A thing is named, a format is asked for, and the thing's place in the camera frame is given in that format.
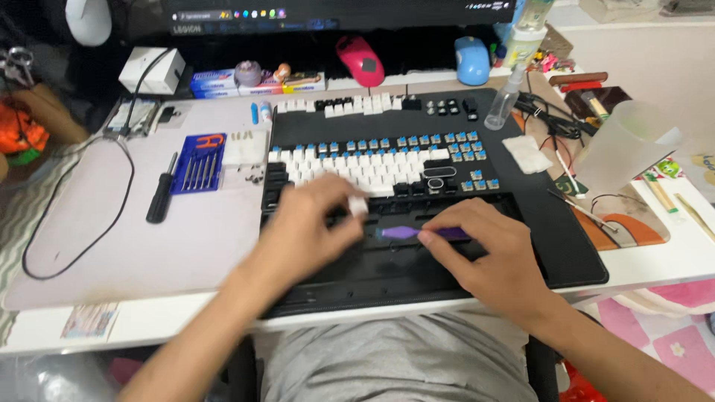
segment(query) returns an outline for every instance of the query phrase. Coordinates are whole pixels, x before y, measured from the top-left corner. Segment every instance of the screwdriver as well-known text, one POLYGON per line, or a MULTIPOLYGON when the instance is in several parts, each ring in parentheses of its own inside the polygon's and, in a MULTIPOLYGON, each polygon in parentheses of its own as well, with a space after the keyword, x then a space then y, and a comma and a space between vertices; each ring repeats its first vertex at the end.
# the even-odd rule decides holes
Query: screwdriver
POLYGON ((179 156, 179 153, 174 152, 172 161, 169 164, 169 170, 159 176, 157 192, 154 194, 152 203, 149 206, 149 212, 147 212, 147 222, 149 223, 161 223, 164 222, 164 219, 167 217, 167 210, 169 209, 169 189, 174 180, 174 164, 177 161, 177 156, 179 156))

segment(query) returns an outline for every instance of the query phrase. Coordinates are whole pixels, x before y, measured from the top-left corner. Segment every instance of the spray bottle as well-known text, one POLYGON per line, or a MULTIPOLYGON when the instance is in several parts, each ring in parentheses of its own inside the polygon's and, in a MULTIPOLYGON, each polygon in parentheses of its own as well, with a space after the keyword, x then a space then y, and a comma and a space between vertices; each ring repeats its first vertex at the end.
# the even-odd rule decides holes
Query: spray bottle
POLYGON ((497 93, 489 109, 489 114, 484 119, 484 126, 488 129, 496 131, 506 123, 516 100, 519 98, 519 86, 524 80, 524 71, 526 71, 526 66, 517 64, 506 85, 499 89, 499 93, 497 93))

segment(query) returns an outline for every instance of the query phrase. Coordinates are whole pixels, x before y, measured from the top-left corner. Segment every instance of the plastic cup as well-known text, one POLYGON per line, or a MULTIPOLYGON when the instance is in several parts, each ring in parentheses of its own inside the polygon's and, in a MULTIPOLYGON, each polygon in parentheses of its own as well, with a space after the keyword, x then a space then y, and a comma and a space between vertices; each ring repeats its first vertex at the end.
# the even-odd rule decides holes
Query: plastic cup
POLYGON ((683 135, 657 106, 628 100, 613 108, 573 162, 576 178, 597 193, 617 192, 678 149, 683 135))

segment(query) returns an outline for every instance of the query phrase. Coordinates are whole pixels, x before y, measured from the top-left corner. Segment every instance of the purple pry tool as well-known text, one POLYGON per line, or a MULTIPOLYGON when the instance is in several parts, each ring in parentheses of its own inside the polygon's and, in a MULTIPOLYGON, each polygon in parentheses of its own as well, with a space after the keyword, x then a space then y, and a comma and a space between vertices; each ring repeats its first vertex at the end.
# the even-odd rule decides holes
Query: purple pry tool
MULTIPOLYGON (((389 227, 387 229, 375 229, 375 235, 379 240, 406 240, 410 237, 415 237, 417 234, 419 234, 419 232, 421 232, 420 229, 415 229, 414 227, 409 226, 397 226, 389 227)), ((448 240, 471 239, 471 237, 464 233, 464 230, 459 227, 447 227, 445 229, 435 230, 435 233, 448 240)))

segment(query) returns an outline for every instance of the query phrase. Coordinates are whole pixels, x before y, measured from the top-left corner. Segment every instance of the hand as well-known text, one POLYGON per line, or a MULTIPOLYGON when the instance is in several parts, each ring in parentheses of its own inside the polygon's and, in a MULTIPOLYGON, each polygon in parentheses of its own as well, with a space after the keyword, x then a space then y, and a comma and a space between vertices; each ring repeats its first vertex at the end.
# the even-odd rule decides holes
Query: hand
POLYGON ((345 179, 327 173, 299 188, 286 187, 280 205, 247 259, 278 291, 337 259, 363 237, 364 216, 348 216, 330 229, 325 216, 348 196, 364 197, 345 179))
POLYGON ((497 211, 480 198, 455 204, 422 226, 418 239, 459 284, 488 307, 530 331, 535 319, 563 301, 541 277, 526 225, 497 211), (433 230, 461 227, 479 241, 489 255, 474 263, 457 253, 433 230))

